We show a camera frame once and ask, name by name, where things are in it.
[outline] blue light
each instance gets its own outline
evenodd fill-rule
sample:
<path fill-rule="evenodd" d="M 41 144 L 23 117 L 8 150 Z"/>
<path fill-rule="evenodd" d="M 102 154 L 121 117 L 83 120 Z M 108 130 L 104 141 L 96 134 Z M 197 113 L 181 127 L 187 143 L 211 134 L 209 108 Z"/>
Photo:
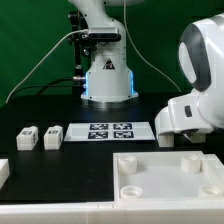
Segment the blue light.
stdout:
<path fill-rule="evenodd" d="M 135 91 L 134 91 L 134 74 L 133 72 L 131 72 L 131 94 L 135 94 Z"/>
<path fill-rule="evenodd" d="M 86 95 L 88 96 L 89 95 L 89 89 L 88 89 L 88 72 L 86 72 Z"/>

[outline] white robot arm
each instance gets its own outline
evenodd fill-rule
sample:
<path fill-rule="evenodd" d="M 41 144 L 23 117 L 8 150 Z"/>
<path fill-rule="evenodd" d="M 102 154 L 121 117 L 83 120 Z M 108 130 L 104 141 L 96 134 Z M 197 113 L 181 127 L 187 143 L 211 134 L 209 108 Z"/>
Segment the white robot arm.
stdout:
<path fill-rule="evenodd" d="M 111 108 L 136 101 L 138 93 L 133 89 L 133 74 L 126 61 L 125 28 L 105 12 L 105 6 L 122 5 L 124 1 L 69 1 L 84 16 L 89 30 L 87 35 L 98 42 L 97 50 L 92 53 L 91 68 L 86 73 L 86 92 L 81 95 L 82 102 L 97 108 Z M 143 0 L 127 0 L 127 5 L 141 2 Z"/>
<path fill-rule="evenodd" d="M 190 24 L 179 46 L 180 67 L 194 87 L 188 95 L 169 100 L 156 117 L 161 147 L 174 145 L 174 133 L 193 143 L 224 128 L 224 14 Z"/>

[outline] warning label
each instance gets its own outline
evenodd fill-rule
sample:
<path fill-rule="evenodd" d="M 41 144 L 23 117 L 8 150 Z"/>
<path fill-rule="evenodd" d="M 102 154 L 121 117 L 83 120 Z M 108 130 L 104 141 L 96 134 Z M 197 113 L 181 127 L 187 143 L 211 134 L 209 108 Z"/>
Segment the warning label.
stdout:
<path fill-rule="evenodd" d="M 103 69 L 115 69 L 113 62 L 110 58 L 107 60 L 107 63 L 104 65 Z"/>

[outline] table surface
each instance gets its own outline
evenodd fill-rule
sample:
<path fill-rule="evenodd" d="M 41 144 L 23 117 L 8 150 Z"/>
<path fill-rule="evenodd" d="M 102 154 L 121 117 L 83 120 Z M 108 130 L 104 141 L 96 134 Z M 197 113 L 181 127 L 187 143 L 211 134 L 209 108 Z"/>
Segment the table surface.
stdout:
<path fill-rule="evenodd" d="M 223 132 L 208 135 L 205 144 L 192 145 L 177 136 L 174 148 L 159 148 L 156 141 L 63 142 L 59 151 L 45 151 L 48 127 L 69 123 L 148 121 L 167 106 L 172 93 L 142 94 L 136 105 L 102 111 L 80 104 L 71 95 L 21 96 L 0 109 L 0 158 L 8 158 L 10 177 L 0 191 L 0 204 L 113 201 L 113 153 L 203 151 L 224 162 Z M 37 126 L 34 150 L 18 152 L 16 136 L 24 127 Z"/>

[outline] green backdrop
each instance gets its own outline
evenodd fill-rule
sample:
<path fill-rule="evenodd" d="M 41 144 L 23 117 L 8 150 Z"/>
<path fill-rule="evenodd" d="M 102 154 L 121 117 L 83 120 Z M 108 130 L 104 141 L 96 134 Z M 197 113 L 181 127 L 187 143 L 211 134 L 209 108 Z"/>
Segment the green backdrop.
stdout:
<path fill-rule="evenodd" d="M 0 1 L 0 106 L 9 92 L 42 57 L 71 31 L 67 0 Z M 123 22 L 123 8 L 108 8 L 108 14 Z M 185 27 L 194 21 L 224 12 L 223 0 L 145 0 L 128 8 L 128 26 L 144 57 L 181 87 L 190 86 L 177 63 L 177 46 Z M 139 59 L 128 42 L 128 66 L 136 76 L 136 90 L 174 92 L 175 87 Z M 44 85 L 73 75 L 73 48 L 65 41 L 22 86 Z M 34 94 L 37 91 L 24 91 Z M 55 94 L 66 92 L 51 90 Z"/>

